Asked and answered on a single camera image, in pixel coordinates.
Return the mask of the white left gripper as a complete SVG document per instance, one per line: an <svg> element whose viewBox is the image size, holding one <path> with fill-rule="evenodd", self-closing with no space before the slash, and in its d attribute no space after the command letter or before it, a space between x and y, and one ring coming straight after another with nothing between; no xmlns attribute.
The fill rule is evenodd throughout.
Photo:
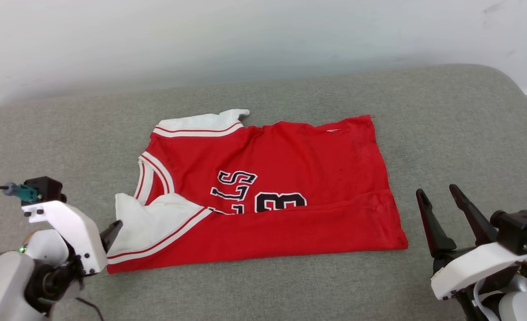
<svg viewBox="0 0 527 321"><path fill-rule="evenodd" d="M106 253L111 249L122 221L109 224L99 232L97 224L74 206L61 201L49 201L22 206L24 213L32 213L30 223L48 222L81 256L84 270L99 273L108 264Z"/></svg>

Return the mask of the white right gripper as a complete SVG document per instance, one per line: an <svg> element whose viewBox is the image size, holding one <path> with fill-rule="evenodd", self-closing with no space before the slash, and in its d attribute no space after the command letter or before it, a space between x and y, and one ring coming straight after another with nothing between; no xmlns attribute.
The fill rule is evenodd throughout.
<svg viewBox="0 0 527 321"><path fill-rule="evenodd" d="M527 264L527 253L517 255L499 243L495 243L498 235L497 229L490 224L457 185L449 185L449 190L458 209L465 214L475 236L475 245L478 247L449 262L432 276L431 288L438 300L452 297L453 293L505 268L523 262ZM417 189L416 199L431 257L437 259L456 250L457 245L446 235L437 221L432 203L423 189Z"/></svg>

